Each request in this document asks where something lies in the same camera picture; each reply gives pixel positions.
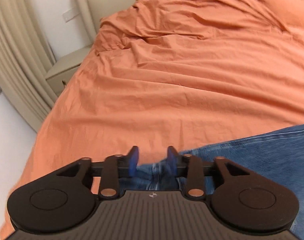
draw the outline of white wall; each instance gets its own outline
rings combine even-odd
[[[36,132],[0,94],[0,226],[9,190],[20,178]]]
[[[81,16],[65,22],[62,14],[76,6],[74,0],[32,0],[56,59],[91,44]]]

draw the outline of black circular joint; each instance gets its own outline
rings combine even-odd
[[[35,234],[67,230],[83,222],[95,206],[94,195],[71,177],[33,181],[8,199],[14,225]]]
[[[59,189],[42,189],[32,194],[31,204],[43,210],[53,210],[63,206],[68,201],[68,195]]]
[[[241,231],[278,232],[295,219],[299,203],[289,189],[263,177],[237,176],[218,187],[211,198],[215,214]]]

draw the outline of orange bed sheet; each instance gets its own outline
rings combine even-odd
[[[102,20],[15,188],[137,145],[140,163],[304,123],[304,31],[256,0],[137,0]],[[98,183],[92,191],[96,192]],[[6,217],[1,239],[13,228]]]

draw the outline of pillow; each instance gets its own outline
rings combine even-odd
[[[258,0],[289,26],[304,28],[304,0]]]

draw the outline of jeans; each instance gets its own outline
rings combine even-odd
[[[213,161],[224,156],[256,173],[292,190],[300,208],[291,232],[304,240],[304,125],[288,127],[274,132],[207,145],[181,152],[202,160]],[[175,179],[169,173],[166,161],[137,167],[135,178],[121,179],[121,191],[182,189],[185,179]],[[206,191],[213,193],[211,177],[205,179]]]

